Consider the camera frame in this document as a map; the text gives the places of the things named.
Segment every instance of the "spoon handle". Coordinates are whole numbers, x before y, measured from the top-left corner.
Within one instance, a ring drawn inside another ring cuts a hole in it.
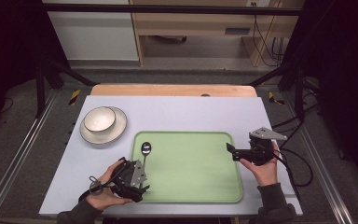
[[[143,164],[143,166],[144,166],[144,169],[145,169],[145,166],[146,166],[146,156],[144,156],[144,164]]]

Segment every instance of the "white cabinet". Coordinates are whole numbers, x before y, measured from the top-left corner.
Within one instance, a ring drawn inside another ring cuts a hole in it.
[[[126,0],[43,0],[61,4],[120,4]],[[139,61],[130,13],[49,12],[71,61]]]

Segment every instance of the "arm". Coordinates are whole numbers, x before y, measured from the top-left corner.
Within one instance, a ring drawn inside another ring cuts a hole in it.
[[[274,142],[272,144],[278,156],[278,146]],[[240,163],[254,174],[263,202],[256,219],[250,223],[291,223],[296,217],[296,210],[291,204],[287,204],[281,183],[278,182],[277,159],[274,158],[261,166],[255,166],[246,159],[240,159]]]
[[[123,161],[117,161],[115,164],[108,167],[107,171],[98,178],[101,182],[106,182],[110,179],[113,171]],[[98,195],[90,194],[77,204],[69,212],[61,212],[57,215],[57,224],[89,224],[94,223],[95,218],[100,215],[104,209],[118,204],[125,204],[132,202],[131,199],[118,198],[115,196],[110,188],[104,188],[103,192]]]

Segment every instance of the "human hand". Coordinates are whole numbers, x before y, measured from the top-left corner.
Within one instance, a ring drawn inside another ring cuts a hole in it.
[[[279,156],[278,146],[276,143],[272,142],[272,146],[275,149],[274,154]],[[240,159],[240,163],[254,174],[255,180],[260,187],[278,183],[277,159],[275,157],[260,166],[256,166],[246,159]]]
[[[115,162],[113,165],[110,165],[106,172],[98,178],[98,181],[107,182],[110,180],[110,177],[113,171],[123,162],[123,160]],[[98,195],[90,194],[87,196],[86,200],[98,210],[104,210],[112,205],[131,203],[131,199],[119,198],[115,196],[110,188],[103,188],[103,192]]]

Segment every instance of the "metal spoon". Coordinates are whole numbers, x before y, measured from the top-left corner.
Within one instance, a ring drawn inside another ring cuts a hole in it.
[[[152,145],[150,145],[150,143],[148,142],[143,142],[141,145],[141,151],[142,151],[142,155],[144,155],[144,169],[146,166],[146,156],[150,154],[150,152],[152,151]]]

